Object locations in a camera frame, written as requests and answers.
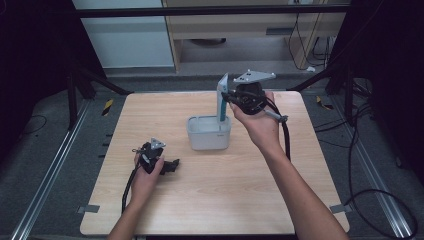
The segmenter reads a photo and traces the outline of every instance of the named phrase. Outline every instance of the hand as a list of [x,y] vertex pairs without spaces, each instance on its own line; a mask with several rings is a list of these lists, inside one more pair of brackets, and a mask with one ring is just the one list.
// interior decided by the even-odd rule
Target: hand
[[[274,101],[272,92],[265,92],[265,95]],[[255,115],[247,115],[235,104],[230,104],[234,112],[234,117],[238,119],[246,128],[252,142],[259,148],[268,148],[270,145],[280,146],[278,121],[261,111]]]
[[[134,164],[138,164],[139,156],[140,153],[135,155]],[[156,186],[159,173],[162,170],[163,165],[164,157],[160,157],[156,162],[155,169],[153,169],[150,174],[148,174],[142,167],[137,170],[131,185],[130,204],[138,207],[142,207],[144,205]]]

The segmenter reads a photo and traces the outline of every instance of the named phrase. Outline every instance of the black device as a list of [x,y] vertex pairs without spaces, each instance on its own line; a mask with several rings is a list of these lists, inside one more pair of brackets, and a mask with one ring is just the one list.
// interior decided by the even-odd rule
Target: black device
[[[137,159],[135,168],[131,172],[131,175],[128,179],[124,194],[122,195],[122,213],[125,211],[128,192],[138,169],[142,167],[148,174],[152,173],[153,169],[155,169],[157,161],[159,160],[159,157],[162,155],[163,147],[165,146],[165,143],[152,138],[151,142],[146,142],[140,149],[133,149],[133,152],[139,154],[139,157]],[[165,161],[162,170],[160,171],[160,175],[165,175],[167,172],[175,172],[179,163],[180,159],[176,159],[172,162]]]
[[247,115],[255,115],[268,105],[259,82],[237,85],[235,91],[222,93],[222,97],[226,102],[236,104]]
[[[160,143],[153,138],[152,143],[146,142],[143,144],[141,149],[133,150],[134,152],[140,153],[140,156],[138,157],[138,165],[143,167],[143,169],[149,174],[153,171],[153,169],[155,169],[156,162],[162,155],[163,147],[165,146],[162,144],[163,143]],[[179,163],[179,159],[172,162],[165,161],[160,174],[165,175],[167,172],[175,172]]]
[[[228,91],[228,93],[222,92],[221,94],[224,101],[237,105],[247,115],[255,115],[261,111],[265,111],[266,114],[277,119],[284,131],[286,156],[291,160],[290,136],[287,127],[288,117],[280,114],[277,105],[266,96],[262,85],[257,80],[256,82],[239,84],[236,86],[235,91]],[[266,110],[266,106],[269,106],[273,112]]]

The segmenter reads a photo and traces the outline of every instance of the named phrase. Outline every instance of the gray floor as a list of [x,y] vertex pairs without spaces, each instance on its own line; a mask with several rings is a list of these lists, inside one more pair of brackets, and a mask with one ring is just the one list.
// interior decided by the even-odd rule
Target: gray floor
[[[296,69],[281,38],[227,39],[227,42],[221,45],[199,45],[187,41],[184,46],[181,69],[178,73],[146,73],[139,77],[110,80],[125,89],[137,92],[214,90],[217,80],[226,72],[237,76],[251,69],[277,74],[275,80],[264,83],[264,88],[286,89],[314,74]],[[325,82],[320,81],[302,93],[314,126],[340,119],[339,112],[327,110],[316,102],[316,95],[320,95],[333,105],[343,97],[340,94],[327,98],[322,89]],[[102,165],[101,156],[107,151],[107,144],[104,143],[110,141],[109,134],[114,131],[125,101],[125,96],[119,96],[102,86],[96,85],[96,89],[97,96],[89,101],[87,116],[81,130],[39,212],[30,238],[86,237],[79,232],[82,215],[77,213],[77,208],[89,201]],[[32,118],[25,131],[32,132],[39,127],[42,128],[33,133],[23,134],[9,156],[11,164],[1,169],[0,239],[10,238],[65,137],[68,124],[66,97],[66,92],[60,92],[37,104],[34,115],[44,116],[45,125],[43,126],[44,118]],[[111,111],[108,116],[101,116],[105,102],[111,98],[114,100]],[[79,98],[79,106],[83,105],[82,102],[83,100]],[[357,106],[364,102],[362,98],[355,98]],[[410,170],[396,166],[391,147],[372,115],[363,116],[359,120],[358,129],[360,140],[381,179],[393,194],[407,204],[419,220],[420,231],[416,239],[424,239],[423,186]],[[349,198],[346,146],[350,143],[347,128],[342,126],[332,131],[317,133],[317,137],[321,140],[321,148],[340,198],[346,201]],[[352,172],[355,191],[372,187],[356,151],[352,158]],[[367,219],[385,232],[393,234],[386,214],[374,194],[360,197],[358,206],[366,213]],[[387,239],[372,230],[355,211],[347,213],[347,216],[351,225],[349,236],[352,239]]]

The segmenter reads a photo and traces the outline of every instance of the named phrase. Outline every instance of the plastic container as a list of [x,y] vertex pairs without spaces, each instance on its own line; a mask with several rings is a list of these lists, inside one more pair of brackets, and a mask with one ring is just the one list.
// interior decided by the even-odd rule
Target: plastic container
[[226,149],[230,143],[231,119],[225,116],[221,124],[216,116],[191,116],[187,134],[193,150]]

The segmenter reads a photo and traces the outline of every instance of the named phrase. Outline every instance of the table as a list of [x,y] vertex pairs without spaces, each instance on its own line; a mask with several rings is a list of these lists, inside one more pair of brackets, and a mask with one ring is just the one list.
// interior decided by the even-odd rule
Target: table
[[[327,206],[340,204],[324,156],[298,92],[275,92],[288,115],[292,162]],[[106,235],[121,214],[121,198],[134,167],[135,149],[151,137],[167,144],[166,160],[180,159],[175,173],[160,176],[137,226],[140,235],[293,234],[283,198],[259,150],[227,108],[232,119],[225,150],[191,149],[186,121],[216,114],[216,92],[131,94],[127,97],[94,187],[81,232]],[[283,131],[280,128],[284,146]],[[347,231],[344,213],[337,219]]]

